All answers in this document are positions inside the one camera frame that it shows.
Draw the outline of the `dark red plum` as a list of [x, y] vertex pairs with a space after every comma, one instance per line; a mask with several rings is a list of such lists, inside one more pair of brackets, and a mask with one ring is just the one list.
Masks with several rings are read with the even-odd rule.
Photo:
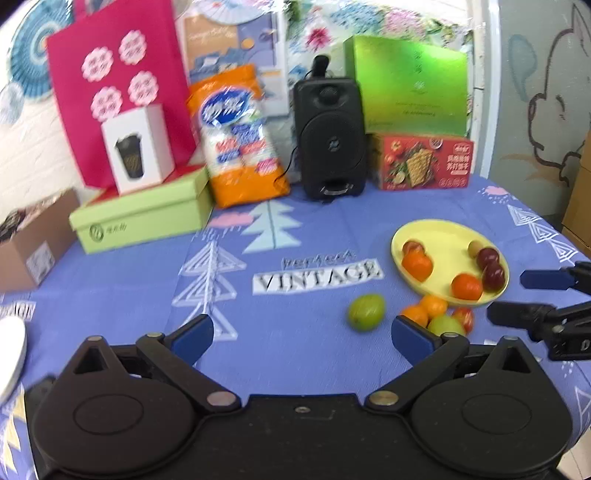
[[498, 262], [489, 263], [483, 270], [483, 288], [486, 292], [496, 293], [504, 289], [506, 285], [506, 273]]
[[489, 264], [496, 264], [499, 261], [499, 252], [492, 247], [482, 248], [476, 256], [476, 263], [482, 271], [484, 271]]

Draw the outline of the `small orange tangerine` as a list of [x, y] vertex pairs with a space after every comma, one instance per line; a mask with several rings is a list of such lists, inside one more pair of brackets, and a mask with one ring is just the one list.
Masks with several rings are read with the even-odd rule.
[[412, 320], [423, 328], [427, 328], [430, 322], [428, 311], [420, 304], [408, 306], [400, 315]]

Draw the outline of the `orange paper cup package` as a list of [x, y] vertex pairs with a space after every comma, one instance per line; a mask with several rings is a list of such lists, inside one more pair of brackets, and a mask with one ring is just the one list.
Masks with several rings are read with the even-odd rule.
[[280, 163], [263, 114], [256, 68], [243, 65], [189, 88], [187, 107], [197, 122], [216, 205], [228, 208], [286, 196]]

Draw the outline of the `green shoe box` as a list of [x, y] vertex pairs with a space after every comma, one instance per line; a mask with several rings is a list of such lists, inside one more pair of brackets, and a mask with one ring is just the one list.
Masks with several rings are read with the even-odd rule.
[[106, 189], [71, 213], [69, 222], [92, 254], [197, 232], [213, 208], [206, 168], [191, 165], [154, 187], [125, 195]]

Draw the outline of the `large green gift box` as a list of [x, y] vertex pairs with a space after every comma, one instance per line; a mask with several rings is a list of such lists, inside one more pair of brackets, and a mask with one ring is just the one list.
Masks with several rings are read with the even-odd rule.
[[394, 38], [344, 42], [346, 76], [358, 83], [369, 133], [464, 136], [468, 60], [460, 51]]

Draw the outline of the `green apple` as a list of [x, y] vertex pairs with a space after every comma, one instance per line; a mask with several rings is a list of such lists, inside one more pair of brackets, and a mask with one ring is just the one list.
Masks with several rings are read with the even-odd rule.
[[455, 333], [461, 336], [467, 335], [462, 322], [449, 315], [441, 315], [433, 318], [428, 324], [428, 330], [437, 336], [445, 333]]

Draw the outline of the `black smartphone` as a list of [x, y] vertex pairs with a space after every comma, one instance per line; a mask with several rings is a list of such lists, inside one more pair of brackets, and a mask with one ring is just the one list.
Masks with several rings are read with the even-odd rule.
[[54, 375], [47, 375], [25, 391], [25, 413], [29, 422], [34, 418], [40, 405], [51, 391], [55, 381], [56, 377]]

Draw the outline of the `small red apple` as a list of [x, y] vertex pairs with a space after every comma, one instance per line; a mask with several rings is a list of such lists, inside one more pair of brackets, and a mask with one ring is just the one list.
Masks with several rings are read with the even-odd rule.
[[418, 240], [415, 240], [415, 239], [408, 240], [403, 245], [402, 251], [403, 251], [404, 256], [407, 256], [410, 253], [419, 253], [422, 255], [424, 255], [426, 253], [423, 243]]

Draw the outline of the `white coffee cup box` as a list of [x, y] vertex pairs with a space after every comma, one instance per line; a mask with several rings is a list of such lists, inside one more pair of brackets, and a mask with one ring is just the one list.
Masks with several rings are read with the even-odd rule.
[[120, 195], [160, 185], [174, 170], [162, 107], [127, 110], [101, 124]]

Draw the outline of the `black speaker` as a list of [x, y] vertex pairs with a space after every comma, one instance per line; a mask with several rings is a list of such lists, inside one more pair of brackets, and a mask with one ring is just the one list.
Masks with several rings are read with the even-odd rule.
[[359, 196], [368, 176], [367, 136], [360, 88], [329, 77], [329, 56], [315, 56], [294, 85], [294, 126], [304, 192], [312, 200]]

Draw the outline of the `blue poster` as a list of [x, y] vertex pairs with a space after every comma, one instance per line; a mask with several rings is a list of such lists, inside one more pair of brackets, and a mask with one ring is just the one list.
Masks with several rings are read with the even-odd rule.
[[194, 1], [177, 19], [191, 84], [242, 65], [256, 68], [267, 116], [290, 110], [287, 21], [281, 1]]

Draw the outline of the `red cracker box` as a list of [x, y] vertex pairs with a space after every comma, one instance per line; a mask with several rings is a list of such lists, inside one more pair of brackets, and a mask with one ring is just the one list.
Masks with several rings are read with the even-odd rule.
[[370, 135], [370, 176], [381, 190], [468, 186], [474, 143], [464, 137]]

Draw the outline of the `tan longan fruit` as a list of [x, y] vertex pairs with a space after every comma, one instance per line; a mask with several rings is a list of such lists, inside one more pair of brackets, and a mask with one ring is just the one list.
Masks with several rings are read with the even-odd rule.
[[468, 246], [468, 254], [471, 258], [475, 259], [478, 257], [480, 251], [484, 248], [484, 244], [479, 240], [473, 240]]

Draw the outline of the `brown cardboard box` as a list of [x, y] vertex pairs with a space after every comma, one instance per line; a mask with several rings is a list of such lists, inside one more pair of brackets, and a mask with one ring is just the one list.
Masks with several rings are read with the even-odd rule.
[[76, 240], [69, 216], [80, 206], [73, 189], [11, 212], [1, 225], [1, 292], [34, 290]]

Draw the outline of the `red-green small apple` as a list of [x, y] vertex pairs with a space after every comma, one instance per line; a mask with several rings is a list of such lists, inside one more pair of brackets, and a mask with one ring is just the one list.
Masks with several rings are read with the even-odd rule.
[[473, 331], [475, 323], [475, 314], [472, 309], [468, 307], [459, 307], [454, 310], [452, 317], [455, 318], [464, 328], [467, 334]]

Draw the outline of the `magenta paper bag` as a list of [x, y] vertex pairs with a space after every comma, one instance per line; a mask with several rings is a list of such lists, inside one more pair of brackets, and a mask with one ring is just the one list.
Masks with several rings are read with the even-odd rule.
[[172, 158], [197, 149], [174, 9], [167, 0], [114, 1], [88, 14], [73, 4], [73, 23], [50, 35], [50, 80], [83, 182], [107, 188], [114, 178], [102, 124], [136, 107], [162, 107]]

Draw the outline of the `white plate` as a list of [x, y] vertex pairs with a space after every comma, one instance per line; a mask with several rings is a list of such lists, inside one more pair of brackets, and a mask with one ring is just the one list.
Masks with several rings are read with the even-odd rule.
[[0, 403], [12, 394], [20, 378], [27, 351], [25, 321], [8, 315], [0, 321]]

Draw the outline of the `yellow plastic plate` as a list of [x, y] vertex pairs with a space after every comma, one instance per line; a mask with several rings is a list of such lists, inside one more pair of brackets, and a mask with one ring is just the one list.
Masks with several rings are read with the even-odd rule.
[[[423, 244], [427, 255], [434, 262], [434, 269], [424, 282], [415, 279], [402, 265], [403, 246], [414, 240]], [[497, 291], [484, 291], [478, 300], [465, 300], [452, 294], [452, 281], [461, 273], [479, 278], [482, 271], [468, 253], [471, 241], [479, 241], [485, 247], [499, 253], [499, 263], [505, 272], [505, 284]], [[391, 240], [391, 256], [401, 277], [418, 294], [432, 294], [445, 299], [452, 305], [476, 307], [502, 296], [510, 283], [510, 269], [499, 247], [481, 233], [468, 226], [442, 219], [423, 219], [409, 222], [400, 227]]]

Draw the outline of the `blue paper fan decoration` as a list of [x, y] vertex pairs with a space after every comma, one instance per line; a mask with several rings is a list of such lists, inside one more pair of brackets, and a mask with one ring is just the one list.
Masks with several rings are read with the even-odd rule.
[[47, 40], [72, 22], [72, 1], [36, 1], [18, 25], [8, 52], [8, 74], [27, 100], [51, 95]]

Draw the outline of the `small yellow-orange tangerine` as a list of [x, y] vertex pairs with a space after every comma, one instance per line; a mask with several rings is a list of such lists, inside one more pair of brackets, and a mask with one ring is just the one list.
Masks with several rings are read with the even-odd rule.
[[435, 295], [425, 295], [420, 300], [420, 306], [425, 310], [430, 320], [446, 315], [449, 308], [445, 299]]

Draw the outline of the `large orange with stem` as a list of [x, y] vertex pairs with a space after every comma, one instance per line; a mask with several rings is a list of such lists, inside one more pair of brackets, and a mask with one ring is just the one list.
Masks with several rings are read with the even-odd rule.
[[408, 252], [402, 260], [402, 266], [418, 282], [426, 281], [434, 270], [432, 259], [419, 250]]

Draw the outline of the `large orange mandarin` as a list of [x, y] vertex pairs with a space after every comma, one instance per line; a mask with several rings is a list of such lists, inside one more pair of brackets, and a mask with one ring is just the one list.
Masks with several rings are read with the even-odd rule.
[[478, 301], [483, 294], [483, 284], [479, 277], [460, 273], [452, 280], [451, 292], [457, 299]]

